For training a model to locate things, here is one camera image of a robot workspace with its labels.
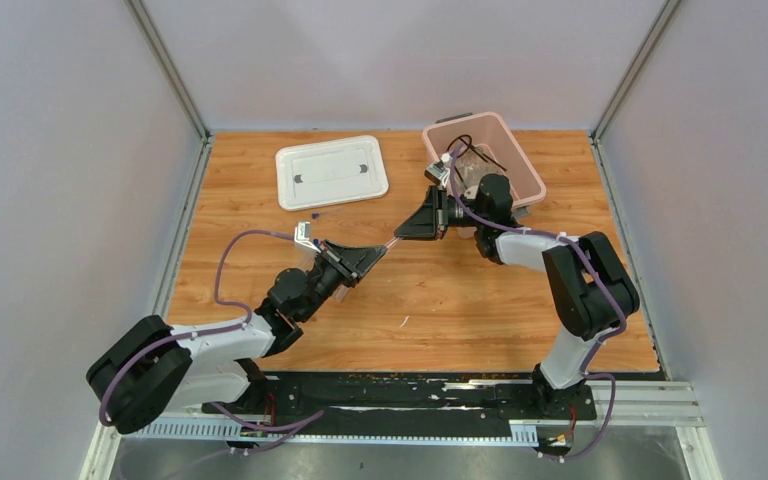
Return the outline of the clear test tube rack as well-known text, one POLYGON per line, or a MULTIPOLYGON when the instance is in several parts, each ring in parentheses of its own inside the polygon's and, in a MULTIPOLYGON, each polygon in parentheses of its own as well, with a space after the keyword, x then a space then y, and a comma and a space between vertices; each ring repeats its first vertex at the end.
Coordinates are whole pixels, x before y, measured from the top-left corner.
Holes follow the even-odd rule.
POLYGON ((348 295, 349 291, 350 287, 346 285, 340 285, 332 295, 332 299, 337 303, 342 303, 345 300, 345 297, 348 295))

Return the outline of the black metal tripod stand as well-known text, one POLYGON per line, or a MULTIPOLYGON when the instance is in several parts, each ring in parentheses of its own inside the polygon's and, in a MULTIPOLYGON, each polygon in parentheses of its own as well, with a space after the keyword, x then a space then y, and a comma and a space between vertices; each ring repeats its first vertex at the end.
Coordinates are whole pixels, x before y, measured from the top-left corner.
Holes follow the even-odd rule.
POLYGON ((487 149, 476 146, 473 143, 472 136, 469 134, 461 134, 455 137, 446 147, 446 151, 451 154, 456 154, 458 158, 472 155, 483 163, 494 165, 499 171, 507 171, 507 168, 497 161, 487 149))

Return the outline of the white plastic lid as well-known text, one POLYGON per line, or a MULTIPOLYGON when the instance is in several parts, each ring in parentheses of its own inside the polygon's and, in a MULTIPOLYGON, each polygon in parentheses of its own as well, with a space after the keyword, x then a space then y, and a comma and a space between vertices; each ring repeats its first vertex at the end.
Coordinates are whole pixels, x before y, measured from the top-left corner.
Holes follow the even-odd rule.
POLYGON ((379 198, 389 190, 380 144, 371 135, 285 147, 275 166, 278 203, 286 211, 379 198))

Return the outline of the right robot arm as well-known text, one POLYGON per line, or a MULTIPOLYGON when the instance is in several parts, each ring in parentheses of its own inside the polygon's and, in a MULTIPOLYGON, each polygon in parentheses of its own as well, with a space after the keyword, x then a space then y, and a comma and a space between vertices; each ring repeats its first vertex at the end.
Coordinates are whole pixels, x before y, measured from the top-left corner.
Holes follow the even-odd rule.
POLYGON ((472 227, 482 257, 500 265, 545 273, 561 328, 550 353, 535 369, 531 403, 556 417, 571 403, 569 388, 585 379, 595 353, 623 333, 640 296, 608 237, 528 229, 513 215, 509 180, 487 174, 471 198, 431 186, 421 206, 394 231, 402 240, 431 241, 451 227, 472 227))

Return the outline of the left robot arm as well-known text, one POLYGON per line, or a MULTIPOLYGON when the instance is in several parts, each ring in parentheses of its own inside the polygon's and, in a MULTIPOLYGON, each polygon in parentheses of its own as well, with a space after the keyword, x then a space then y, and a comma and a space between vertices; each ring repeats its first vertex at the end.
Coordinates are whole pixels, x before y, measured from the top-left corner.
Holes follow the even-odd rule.
POLYGON ((308 270, 282 270, 261 305, 242 317, 206 326, 142 318, 86 373, 100 423, 129 434, 180 407, 222 402, 258 411, 267 389, 244 362, 286 351, 301 338, 302 323, 340 288, 355 287, 387 251, 324 240, 308 270))

